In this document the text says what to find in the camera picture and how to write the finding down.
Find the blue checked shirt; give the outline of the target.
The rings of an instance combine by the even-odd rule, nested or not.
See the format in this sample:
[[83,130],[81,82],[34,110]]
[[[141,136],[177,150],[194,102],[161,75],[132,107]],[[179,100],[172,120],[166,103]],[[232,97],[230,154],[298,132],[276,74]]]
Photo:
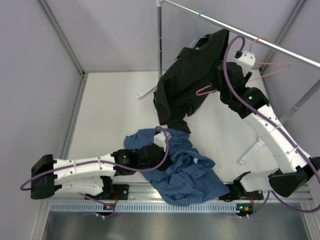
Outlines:
[[189,134],[168,128],[168,155],[173,164],[166,170],[142,172],[143,177],[170,205],[189,206],[228,194],[228,187],[216,175],[215,162],[199,153]]

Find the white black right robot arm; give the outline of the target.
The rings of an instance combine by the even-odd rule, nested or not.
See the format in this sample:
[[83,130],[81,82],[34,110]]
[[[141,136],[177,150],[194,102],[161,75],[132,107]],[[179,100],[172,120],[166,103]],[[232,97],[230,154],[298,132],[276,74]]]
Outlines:
[[252,127],[278,164],[276,169],[241,174],[234,180],[233,194],[243,199],[254,191],[273,191],[288,198],[319,171],[320,158],[298,146],[261,90],[246,86],[251,72],[244,75],[241,66],[227,62],[218,65],[217,75],[220,100]]

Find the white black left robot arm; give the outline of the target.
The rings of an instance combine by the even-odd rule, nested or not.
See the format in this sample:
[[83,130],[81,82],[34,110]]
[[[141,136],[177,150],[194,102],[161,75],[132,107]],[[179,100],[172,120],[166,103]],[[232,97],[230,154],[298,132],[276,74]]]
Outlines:
[[43,200],[56,194],[85,194],[107,200],[115,191],[113,177],[164,172],[171,165],[167,151],[154,143],[87,159],[55,159],[47,154],[31,168],[30,197]]

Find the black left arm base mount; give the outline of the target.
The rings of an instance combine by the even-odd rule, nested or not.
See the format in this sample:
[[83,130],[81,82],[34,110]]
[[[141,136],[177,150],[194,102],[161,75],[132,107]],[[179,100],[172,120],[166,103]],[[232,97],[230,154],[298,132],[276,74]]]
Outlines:
[[112,190],[104,191],[101,193],[100,200],[128,200],[129,185],[128,184],[114,184]]

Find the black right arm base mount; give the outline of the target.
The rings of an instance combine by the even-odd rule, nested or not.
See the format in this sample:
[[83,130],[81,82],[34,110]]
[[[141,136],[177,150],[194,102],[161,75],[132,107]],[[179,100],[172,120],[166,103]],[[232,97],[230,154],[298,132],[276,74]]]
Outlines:
[[234,200],[243,200],[247,197],[247,194],[241,186],[235,184],[226,184],[229,193],[220,196],[218,199],[224,202],[232,202]]

